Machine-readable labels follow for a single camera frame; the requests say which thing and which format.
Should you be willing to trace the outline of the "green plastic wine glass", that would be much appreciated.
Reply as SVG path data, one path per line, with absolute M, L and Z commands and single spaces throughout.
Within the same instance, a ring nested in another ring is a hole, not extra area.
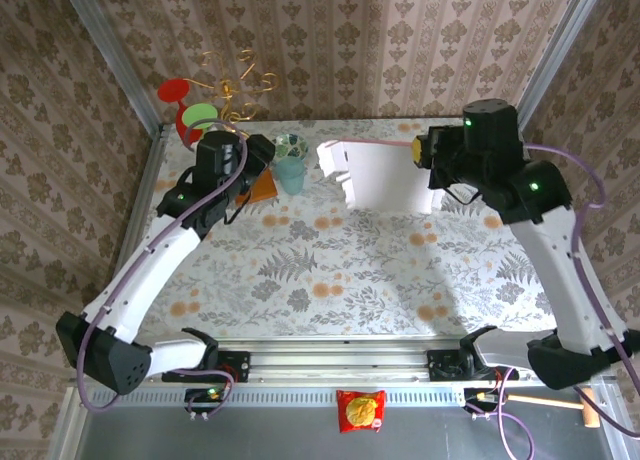
M 184 110 L 181 120 L 187 128 L 202 131 L 213 124 L 212 119 L 217 118 L 218 110 L 214 105 L 209 103 L 197 103 Z

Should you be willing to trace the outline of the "teal plastic cup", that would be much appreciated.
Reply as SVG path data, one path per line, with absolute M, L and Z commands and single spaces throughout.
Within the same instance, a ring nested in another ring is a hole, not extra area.
M 300 158 L 283 158 L 276 164 L 275 172 L 282 188 L 287 194 L 297 195 L 302 191 L 306 167 Z

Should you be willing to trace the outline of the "red plastic wine glass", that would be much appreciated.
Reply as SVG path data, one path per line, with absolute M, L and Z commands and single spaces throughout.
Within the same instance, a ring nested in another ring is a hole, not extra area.
M 193 129 L 189 135 L 186 135 L 188 127 L 184 124 L 182 117 L 187 110 L 187 106 L 183 100 L 189 93 L 189 82 L 182 78 L 173 78 L 163 82 L 157 89 L 157 97 L 164 103 L 176 103 L 178 106 L 175 115 L 176 131 L 183 145 L 188 150 L 193 150 L 193 145 L 200 140 L 204 134 L 203 129 Z

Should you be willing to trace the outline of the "floral tablecloth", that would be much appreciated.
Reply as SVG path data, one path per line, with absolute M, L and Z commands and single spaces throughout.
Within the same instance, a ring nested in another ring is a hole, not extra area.
M 218 339 L 554 327 L 523 248 L 471 189 L 455 187 L 431 214 L 355 210 L 315 153 L 305 163 L 300 194 L 212 229 L 156 297 L 142 337 L 185 327 Z

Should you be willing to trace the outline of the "small black controller board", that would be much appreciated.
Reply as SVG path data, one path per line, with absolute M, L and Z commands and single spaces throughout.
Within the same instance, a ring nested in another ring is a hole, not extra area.
M 228 401 L 230 394 L 229 386 L 188 389 L 184 397 L 185 410 L 191 421 L 208 421 Z
M 506 414 L 504 409 L 506 394 L 500 394 L 497 389 L 465 389 L 464 396 L 463 409 L 471 415 L 473 420 L 478 418 L 490 419 L 497 416 L 499 412 Z

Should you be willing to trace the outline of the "red snack packet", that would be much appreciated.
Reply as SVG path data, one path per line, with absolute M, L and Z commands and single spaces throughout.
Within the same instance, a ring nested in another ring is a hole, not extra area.
M 339 431 L 378 432 L 384 422 L 386 392 L 336 391 Z

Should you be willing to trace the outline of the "wooden mallet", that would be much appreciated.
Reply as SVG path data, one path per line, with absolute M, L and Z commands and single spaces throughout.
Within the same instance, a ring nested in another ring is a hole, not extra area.
M 529 405 L 538 405 L 551 408 L 560 408 L 567 410 L 579 410 L 582 412 L 583 424 L 586 428 L 596 429 L 601 426 L 600 415 L 585 400 L 579 402 L 557 400 L 543 397 L 534 397 L 518 394 L 505 394 L 500 400 L 500 404 L 504 405 L 509 402 L 522 403 Z

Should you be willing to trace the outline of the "aluminium table side rail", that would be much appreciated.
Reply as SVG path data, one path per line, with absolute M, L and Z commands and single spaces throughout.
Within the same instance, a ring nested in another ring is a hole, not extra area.
M 147 312 L 170 276 L 164 262 L 156 261 L 156 255 L 147 251 L 158 229 L 154 227 L 150 234 L 146 232 L 147 216 L 170 133 L 169 128 L 163 127 L 160 136 L 151 142 L 114 274 L 85 309 L 88 322 L 95 322 L 98 330 L 111 333 L 127 344 L 133 343 L 138 336 Z

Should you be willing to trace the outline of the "aluminium frame post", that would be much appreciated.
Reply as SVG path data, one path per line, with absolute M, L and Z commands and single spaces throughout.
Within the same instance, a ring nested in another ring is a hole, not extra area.
M 163 121 L 156 112 L 151 97 L 128 59 L 116 30 L 111 26 L 106 11 L 98 0 L 69 0 L 100 51 L 116 81 L 125 93 L 137 118 L 149 136 L 156 140 Z
M 598 0 L 570 0 L 519 102 L 519 127 L 531 120 Z

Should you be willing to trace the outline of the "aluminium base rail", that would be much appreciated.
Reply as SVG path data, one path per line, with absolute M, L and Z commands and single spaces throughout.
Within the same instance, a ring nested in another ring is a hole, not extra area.
M 561 347 L 553 330 L 508 332 L 485 327 L 457 338 L 275 338 L 217 341 L 186 328 L 148 344 L 89 331 L 57 334 L 70 365 L 118 395 L 150 378 L 166 383 L 332 382 L 342 384 L 484 380 L 513 367 L 552 389 L 589 381 L 615 362 L 612 350 L 579 354 Z

